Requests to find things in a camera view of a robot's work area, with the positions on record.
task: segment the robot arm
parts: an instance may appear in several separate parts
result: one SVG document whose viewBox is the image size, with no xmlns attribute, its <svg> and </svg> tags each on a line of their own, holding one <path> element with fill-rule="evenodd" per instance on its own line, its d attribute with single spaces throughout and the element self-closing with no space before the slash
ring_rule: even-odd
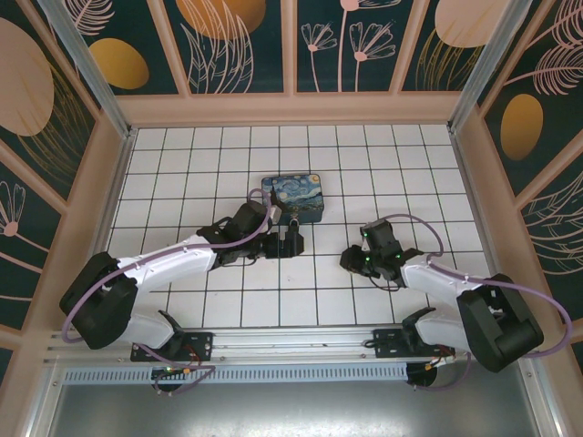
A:
<svg viewBox="0 0 583 437">
<path fill-rule="evenodd" d="M 102 287 L 81 306 L 73 325 L 89 348 L 101 349 L 116 340 L 142 343 L 151 349 L 172 356 L 182 347 L 184 331 L 165 311 L 147 310 L 140 305 L 152 290 L 192 274 L 202 274 L 235 262 L 239 258 L 292 258 L 303 252 L 303 237 L 297 220 L 293 220 L 280 239 L 271 226 L 279 220 L 281 210 L 272 206 L 268 227 L 254 239 L 225 249 L 188 249 L 192 244 L 216 245 L 244 239 L 261 226 L 266 207 L 248 200 L 233 218 L 226 217 L 201 228 L 196 235 L 171 248 L 183 248 L 170 255 L 153 259 L 146 264 L 138 261 L 171 248 L 131 258 L 113 259 L 106 252 L 94 255 L 79 273 L 60 301 L 60 308 L 69 314 L 87 290 L 116 269 L 136 264 Z"/>
<path fill-rule="evenodd" d="M 351 246 L 342 254 L 342 267 L 366 277 L 383 277 L 444 303 L 403 320 L 403 335 L 412 349 L 422 342 L 471 351 L 485 368 L 501 371 L 543 342 L 532 312 L 514 290 L 469 283 L 432 269 L 423 252 L 402 250 L 384 219 L 362 227 L 361 234 L 369 250 Z M 512 282 L 500 274 L 492 279 Z"/>
</svg>

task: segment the white tile floor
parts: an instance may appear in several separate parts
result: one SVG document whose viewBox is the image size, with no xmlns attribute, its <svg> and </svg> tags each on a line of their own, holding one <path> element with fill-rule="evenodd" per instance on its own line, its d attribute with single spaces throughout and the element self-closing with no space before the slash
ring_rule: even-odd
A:
<svg viewBox="0 0 583 437">
<path fill-rule="evenodd" d="M 301 227 L 300 257 L 240 260 L 176 280 L 142 305 L 167 310 L 185 328 L 400 322 L 427 305 L 424 293 L 378 290 L 339 266 L 349 243 L 361 242 L 362 224 L 394 213 L 433 224 L 448 251 L 444 264 L 488 274 L 445 126 L 141 129 L 108 250 L 124 257 L 174 244 L 235 213 L 263 178 L 310 172 L 321 177 L 324 213 Z M 437 248 L 406 218 L 394 221 L 394 233 L 405 249 Z"/>
</svg>

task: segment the flower illustration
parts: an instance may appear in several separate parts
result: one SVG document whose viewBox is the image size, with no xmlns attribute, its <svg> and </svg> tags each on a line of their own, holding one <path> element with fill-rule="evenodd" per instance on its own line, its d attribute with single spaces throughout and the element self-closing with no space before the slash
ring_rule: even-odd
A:
<svg viewBox="0 0 583 437">
<path fill-rule="evenodd" d="M 350 42 L 353 45 L 354 59 L 356 59 L 354 91 L 358 91 L 358 72 L 361 62 L 394 55 L 395 45 L 389 44 L 393 40 L 390 29 L 391 24 L 372 24 L 363 34 L 363 23 L 350 26 Z"/>
<path fill-rule="evenodd" d="M 0 237 L 17 237 L 25 243 L 48 252 L 48 249 L 36 244 L 34 241 L 27 239 L 18 233 L 18 223 L 22 217 L 22 211 L 25 208 L 26 190 L 15 184 L 12 192 L 5 181 L 0 182 Z M 29 269 L 36 273 L 41 273 L 42 270 L 36 266 L 28 264 L 20 259 L 16 259 L 4 252 L 0 252 L 0 258 L 5 259 L 24 269 Z"/>
<path fill-rule="evenodd" d="M 15 184 L 12 195 L 5 181 L 0 182 L 0 235 L 13 237 L 18 233 L 18 221 L 25 207 L 26 191 Z"/>
<path fill-rule="evenodd" d="M 330 28 L 330 23 L 327 25 L 312 25 L 306 24 L 302 26 L 302 36 L 308 50 L 310 51 L 310 59 L 312 61 L 312 75 L 313 83 L 316 86 L 316 91 L 320 92 L 320 87 L 318 86 L 318 78 L 316 76 L 316 67 L 313 62 L 313 54 L 319 50 L 326 50 L 328 48 L 333 48 L 338 45 L 338 40 L 332 38 L 334 35 L 332 29 Z"/>
<path fill-rule="evenodd" d="M 344 48 L 344 28 L 346 27 L 346 16 L 349 12 L 359 9 L 380 9 L 399 5 L 401 0 L 340 0 L 343 8 L 343 21 L 340 27 L 340 49 L 338 50 L 338 92 L 343 91 L 343 48 Z"/>
<path fill-rule="evenodd" d="M 340 0 L 340 5 L 348 12 L 358 9 L 380 9 L 381 7 L 395 6 L 400 3 L 401 0 Z"/>
</svg>

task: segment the gray floor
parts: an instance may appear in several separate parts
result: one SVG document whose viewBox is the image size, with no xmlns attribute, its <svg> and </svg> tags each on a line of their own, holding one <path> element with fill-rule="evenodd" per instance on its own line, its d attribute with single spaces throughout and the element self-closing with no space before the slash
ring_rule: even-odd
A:
<svg viewBox="0 0 583 437">
<path fill-rule="evenodd" d="M 53 437 L 538 435 L 517 366 L 473 366 L 457 389 L 403 381 L 206 384 L 176 398 L 149 386 L 69 386 Z"/>
</svg>

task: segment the cable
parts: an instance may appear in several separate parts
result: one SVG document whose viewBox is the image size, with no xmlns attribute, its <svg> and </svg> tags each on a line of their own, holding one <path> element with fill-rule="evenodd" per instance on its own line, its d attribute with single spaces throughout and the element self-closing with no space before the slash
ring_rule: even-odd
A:
<svg viewBox="0 0 583 437">
<path fill-rule="evenodd" d="M 413 389 L 414 390 L 419 389 L 422 391 L 446 391 L 446 390 L 454 389 L 459 384 L 461 384 L 465 378 L 467 378 L 467 375 L 470 372 L 470 366 L 472 363 L 472 354 L 470 352 L 466 352 L 465 357 L 466 357 L 466 362 L 465 362 L 464 373 L 462 373 L 462 376 L 457 378 L 455 381 L 450 382 L 449 384 L 446 384 L 446 385 L 441 385 L 439 387 L 424 387 L 423 385 L 414 385 Z"/>
<path fill-rule="evenodd" d="M 472 277 L 469 275 L 460 275 L 458 273 L 454 273 L 453 271 L 450 271 L 448 269 L 444 269 L 438 265 L 435 265 L 433 262 L 433 258 L 434 257 L 441 257 L 444 254 L 444 242 L 439 237 L 439 234 L 437 233 L 435 228 L 433 228 L 425 220 L 418 218 L 416 216 L 409 215 L 409 214 L 391 214 L 391 215 L 382 217 L 380 219 L 387 220 L 387 219 L 395 219 L 395 218 L 413 219 L 413 220 L 417 221 L 418 223 L 421 223 L 422 225 L 424 225 L 426 228 L 428 228 L 431 231 L 432 234 L 434 234 L 435 238 L 437 239 L 437 242 L 439 243 L 439 252 L 438 253 L 430 253 L 427 255 L 427 264 L 429 265 L 429 267 L 431 269 L 438 271 L 446 276 L 449 276 L 450 278 L 463 280 L 465 282 L 471 282 L 473 284 L 489 285 L 492 287 L 504 287 L 507 289 L 513 289 L 516 291 L 523 291 L 525 293 L 533 294 L 533 295 L 538 296 L 539 298 L 541 298 L 543 300 L 546 300 L 548 303 L 550 303 L 552 306 L 554 306 L 558 310 L 558 312 L 562 316 L 563 320 L 565 321 L 565 326 L 566 326 L 565 334 L 563 335 L 563 338 L 561 339 L 561 341 L 559 341 L 555 346 L 547 349 L 546 351 L 530 352 L 530 353 L 525 355 L 525 358 L 546 357 L 547 355 L 550 355 L 552 353 L 560 351 L 565 346 L 569 345 L 570 340 L 571 340 L 571 336 L 573 335 L 573 321 L 569 317 L 567 310 L 565 310 L 565 308 L 563 308 L 563 306 L 560 303 L 558 303 L 556 300 L 554 300 L 553 298 L 550 298 L 549 296 L 547 296 L 544 293 L 541 293 L 540 291 L 531 289 L 530 287 L 526 287 L 524 285 L 513 284 L 510 282 L 502 282 L 499 280 L 475 278 L 475 277 Z"/>
<path fill-rule="evenodd" d="M 369 281 L 371 281 L 373 283 L 373 285 L 379 289 L 379 290 L 383 290 L 383 291 L 388 291 L 390 293 L 395 293 L 396 291 L 400 290 L 401 287 L 397 286 L 396 289 L 392 289 L 390 285 L 387 285 L 387 287 L 381 287 L 379 284 L 377 284 L 376 282 L 373 281 L 373 278 L 371 278 L 370 276 L 368 277 Z"/>
<path fill-rule="evenodd" d="M 210 243 L 204 243 L 204 244 L 200 244 L 200 243 L 194 243 L 194 244 L 187 244 L 185 246 L 179 246 L 179 247 L 174 247 L 171 249 L 166 249 L 166 250 L 162 250 L 156 254 L 150 255 L 149 257 L 145 257 L 144 259 L 141 259 L 139 261 L 136 261 L 135 263 L 132 264 L 128 264 L 126 267 L 123 267 L 121 269 L 117 269 L 115 271 L 112 271 L 111 273 L 109 273 L 108 275 L 106 275 L 104 278 L 98 280 L 95 284 L 93 284 L 89 290 L 87 290 L 87 292 L 81 297 L 81 299 L 79 299 L 79 301 L 77 302 L 77 304 L 75 304 L 75 306 L 73 307 L 73 309 L 68 313 L 68 315 L 66 316 L 65 319 L 65 323 L 63 323 L 63 328 L 61 329 L 61 338 L 63 339 L 63 341 L 65 343 L 78 343 L 80 341 L 83 341 L 83 337 L 77 337 L 77 338 L 70 338 L 68 336 L 68 331 L 71 327 L 71 323 L 73 322 L 73 319 L 75 318 L 75 316 L 77 315 L 77 313 L 79 312 L 80 308 L 85 304 L 85 302 L 87 302 L 87 300 L 98 290 L 101 290 L 101 287 L 103 287 L 105 284 L 107 284 L 108 282 L 110 282 L 112 279 L 116 278 L 117 276 L 120 276 L 122 274 L 124 274 L 125 272 L 132 270 L 132 269 L 139 269 L 141 266 L 155 260 L 155 259 L 159 259 L 162 257 L 167 257 L 168 255 L 172 255 L 174 253 L 178 253 L 184 250 L 193 250 L 193 249 L 228 249 L 228 248 L 233 248 L 236 246 L 240 246 L 241 244 L 245 244 L 247 241 L 250 241 L 252 239 L 254 239 L 255 237 L 257 237 L 261 231 L 263 230 L 263 228 L 265 228 L 265 226 L 268 224 L 268 221 L 270 220 L 270 212 L 271 212 L 271 199 L 268 193 L 266 193 L 265 191 L 263 191 L 262 189 L 259 188 L 255 188 L 252 189 L 249 192 L 249 195 L 247 197 L 248 200 L 251 199 L 251 196 L 254 193 L 261 193 L 263 199 L 265 200 L 266 203 L 266 212 L 265 212 L 265 217 L 263 218 L 263 222 L 259 225 L 259 227 L 252 232 L 250 235 L 248 235 L 247 237 L 245 237 L 244 239 L 240 239 L 239 241 L 234 241 L 231 243 L 222 243 L 222 244 L 210 244 Z M 190 383 L 190 384 L 183 384 L 182 387 L 180 387 L 179 389 L 175 390 L 174 393 L 175 394 L 179 394 L 181 392 L 184 392 L 186 390 L 191 389 L 192 387 L 195 387 L 196 385 L 199 384 L 199 382 L 201 382 L 202 380 L 204 380 L 205 378 L 208 378 L 214 371 L 215 371 L 215 366 L 192 366 L 192 365 L 185 365 L 185 364 L 181 364 L 175 361 L 171 361 L 171 360 L 167 360 L 166 358 L 162 357 L 161 355 L 158 355 L 156 352 L 154 352 L 151 348 L 149 348 L 148 346 L 146 346 L 145 344 L 138 344 L 138 347 L 140 347 L 143 351 L 145 351 L 146 353 L 149 353 L 152 357 L 154 357 L 155 359 L 157 359 L 158 361 L 162 361 L 167 363 L 168 365 L 172 366 L 172 367 L 177 367 L 180 369 L 189 369 L 192 371 L 197 371 L 197 370 L 208 370 L 207 372 L 205 372 L 202 376 L 200 376 L 199 378 L 197 378 L 194 382 Z"/>
</svg>

